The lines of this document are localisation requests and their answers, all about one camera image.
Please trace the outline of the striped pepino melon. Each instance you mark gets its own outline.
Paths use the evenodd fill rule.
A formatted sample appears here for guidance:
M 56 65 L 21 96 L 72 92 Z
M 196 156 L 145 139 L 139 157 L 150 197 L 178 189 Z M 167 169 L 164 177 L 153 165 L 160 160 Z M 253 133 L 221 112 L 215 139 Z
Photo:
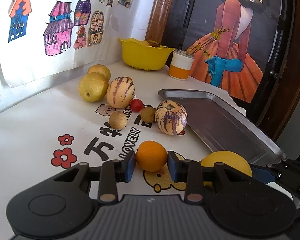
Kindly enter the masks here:
M 175 101 L 162 101 L 155 111 L 155 122 L 162 133 L 177 135 L 187 125 L 187 111 Z
M 134 82 L 130 77 L 117 77 L 107 89 L 106 100 L 111 107 L 122 109 L 133 100 L 134 92 Z

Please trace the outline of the brown longan fruit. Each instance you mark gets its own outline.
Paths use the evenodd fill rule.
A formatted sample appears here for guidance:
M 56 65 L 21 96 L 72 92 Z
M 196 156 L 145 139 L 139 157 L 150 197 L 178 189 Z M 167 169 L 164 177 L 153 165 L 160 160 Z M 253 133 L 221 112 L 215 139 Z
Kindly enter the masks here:
M 153 107 L 143 108 L 140 112 L 141 120 L 149 124 L 155 122 L 155 111 L 156 109 Z
M 122 112 L 114 112 L 109 117 L 111 128 L 121 130 L 127 125 L 127 117 Z

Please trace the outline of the brown wooden door frame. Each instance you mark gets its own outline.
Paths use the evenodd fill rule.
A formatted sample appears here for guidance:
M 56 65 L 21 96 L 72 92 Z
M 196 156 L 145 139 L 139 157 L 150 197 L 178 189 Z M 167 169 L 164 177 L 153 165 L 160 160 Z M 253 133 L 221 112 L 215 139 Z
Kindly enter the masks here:
M 172 0 L 154 0 L 145 39 L 161 43 Z

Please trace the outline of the colourful houses drawing paper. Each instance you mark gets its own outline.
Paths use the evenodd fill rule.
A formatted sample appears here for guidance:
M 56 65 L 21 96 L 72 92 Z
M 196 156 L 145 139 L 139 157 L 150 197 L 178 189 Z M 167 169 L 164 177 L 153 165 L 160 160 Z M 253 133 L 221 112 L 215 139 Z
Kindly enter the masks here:
M 0 65 L 17 87 L 102 61 L 119 0 L 0 0 Z

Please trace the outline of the red cherry tomato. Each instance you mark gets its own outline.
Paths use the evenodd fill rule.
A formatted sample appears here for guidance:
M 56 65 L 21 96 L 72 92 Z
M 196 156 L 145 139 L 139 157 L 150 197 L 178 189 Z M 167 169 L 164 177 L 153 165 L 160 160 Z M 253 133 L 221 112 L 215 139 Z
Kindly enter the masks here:
M 130 102 L 130 108 L 133 112 L 140 112 L 144 108 L 144 104 L 140 99 L 133 99 Z

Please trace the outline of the orange white jar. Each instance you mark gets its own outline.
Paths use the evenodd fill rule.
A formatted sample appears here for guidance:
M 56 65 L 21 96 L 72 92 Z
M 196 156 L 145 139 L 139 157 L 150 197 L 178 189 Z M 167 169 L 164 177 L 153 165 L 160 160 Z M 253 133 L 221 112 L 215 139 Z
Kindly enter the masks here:
M 173 52 L 172 61 L 169 67 L 169 76 L 178 80 L 187 80 L 193 62 L 193 55 L 188 55 L 185 51 L 176 49 Z

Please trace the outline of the yellow pear front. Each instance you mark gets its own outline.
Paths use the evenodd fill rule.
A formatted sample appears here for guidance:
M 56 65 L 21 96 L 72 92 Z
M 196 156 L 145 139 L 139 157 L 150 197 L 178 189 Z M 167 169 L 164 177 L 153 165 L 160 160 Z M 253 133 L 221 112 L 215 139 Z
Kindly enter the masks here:
M 106 95 L 108 81 L 99 73 L 88 73 L 81 79 L 78 91 L 84 101 L 101 101 Z

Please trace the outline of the silver metal tray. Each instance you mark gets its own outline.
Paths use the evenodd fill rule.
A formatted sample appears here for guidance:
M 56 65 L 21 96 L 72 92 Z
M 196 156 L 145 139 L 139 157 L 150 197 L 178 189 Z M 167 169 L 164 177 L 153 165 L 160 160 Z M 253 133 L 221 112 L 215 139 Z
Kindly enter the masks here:
M 284 152 L 242 113 L 220 97 L 206 91 L 161 89 L 163 100 L 185 107 L 187 125 L 213 151 L 231 151 L 248 163 L 278 163 Z

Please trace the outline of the yellow plastic bowl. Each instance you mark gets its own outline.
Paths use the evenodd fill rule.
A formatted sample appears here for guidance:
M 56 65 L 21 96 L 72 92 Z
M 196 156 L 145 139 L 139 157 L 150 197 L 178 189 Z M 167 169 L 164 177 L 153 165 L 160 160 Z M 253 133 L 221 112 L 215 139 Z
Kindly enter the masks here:
M 135 69 L 156 71 L 161 70 L 175 48 L 166 46 L 157 47 L 150 45 L 148 41 L 139 41 L 134 38 L 118 38 L 122 46 L 123 62 Z

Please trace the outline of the small orange mandarin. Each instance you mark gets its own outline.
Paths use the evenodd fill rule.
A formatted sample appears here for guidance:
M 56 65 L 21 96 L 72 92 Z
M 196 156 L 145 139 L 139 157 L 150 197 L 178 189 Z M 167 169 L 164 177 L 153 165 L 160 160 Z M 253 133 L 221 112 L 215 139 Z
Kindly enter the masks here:
M 148 140 L 139 145 L 135 159 L 143 170 L 156 172 L 167 163 L 168 153 L 160 143 Z

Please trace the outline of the yellow pear back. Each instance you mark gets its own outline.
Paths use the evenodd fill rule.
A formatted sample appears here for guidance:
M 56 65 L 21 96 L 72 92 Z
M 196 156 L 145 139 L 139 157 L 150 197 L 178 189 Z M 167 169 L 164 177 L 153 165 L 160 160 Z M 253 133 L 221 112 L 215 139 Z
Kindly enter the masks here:
M 87 73 L 98 73 L 98 74 L 102 75 L 107 81 L 109 81 L 111 78 L 111 72 L 110 72 L 109 68 L 102 64 L 95 64 L 95 65 L 91 66 L 88 69 Z

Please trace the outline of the yellow pear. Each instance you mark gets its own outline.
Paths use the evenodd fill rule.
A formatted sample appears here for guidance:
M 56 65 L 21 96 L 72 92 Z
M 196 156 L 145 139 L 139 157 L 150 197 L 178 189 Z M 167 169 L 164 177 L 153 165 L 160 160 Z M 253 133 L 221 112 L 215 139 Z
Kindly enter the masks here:
M 84 101 L 101 101 L 106 95 L 108 81 L 99 73 L 88 73 L 81 79 L 78 91 Z
M 98 73 L 98 74 L 102 75 L 107 81 L 109 81 L 111 78 L 111 72 L 110 72 L 109 68 L 102 64 L 95 64 L 95 65 L 91 66 L 88 69 L 87 73 Z

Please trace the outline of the girl orange dress poster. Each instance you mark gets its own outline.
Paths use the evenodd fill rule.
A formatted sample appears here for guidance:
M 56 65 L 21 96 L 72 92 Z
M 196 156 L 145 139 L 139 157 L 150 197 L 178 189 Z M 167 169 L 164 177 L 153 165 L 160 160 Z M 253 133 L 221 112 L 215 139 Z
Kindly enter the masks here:
M 273 52 L 281 0 L 195 0 L 183 49 L 216 29 L 221 39 L 194 54 L 193 78 L 251 102 Z

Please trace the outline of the yellow flower twig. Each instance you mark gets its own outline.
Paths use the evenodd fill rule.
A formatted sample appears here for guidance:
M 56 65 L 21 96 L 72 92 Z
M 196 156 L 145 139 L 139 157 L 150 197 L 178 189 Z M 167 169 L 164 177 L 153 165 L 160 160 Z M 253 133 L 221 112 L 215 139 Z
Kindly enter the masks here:
M 230 31 L 230 28 L 223 28 L 216 29 L 215 31 L 208 34 L 208 37 L 203 37 L 202 41 L 195 42 L 192 46 L 190 46 L 186 51 L 186 55 L 194 55 L 195 53 L 202 51 L 203 54 L 210 59 L 211 54 L 207 50 L 207 47 L 212 44 L 215 41 L 218 41 L 221 39 L 221 36 L 223 33 L 228 33 Z

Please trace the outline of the fruits inside yellow bowl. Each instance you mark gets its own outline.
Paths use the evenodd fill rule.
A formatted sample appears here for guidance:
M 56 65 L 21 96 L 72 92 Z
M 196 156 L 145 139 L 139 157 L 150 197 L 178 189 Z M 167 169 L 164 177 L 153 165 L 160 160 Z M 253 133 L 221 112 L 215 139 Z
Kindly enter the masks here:
M 160 47 L 161 45 L 158 42 L 152 41 L 152 40 L 145 40 L 145 41 L 139 41 L 139 44 L 143 46 L 151 46 L 154 48 Z

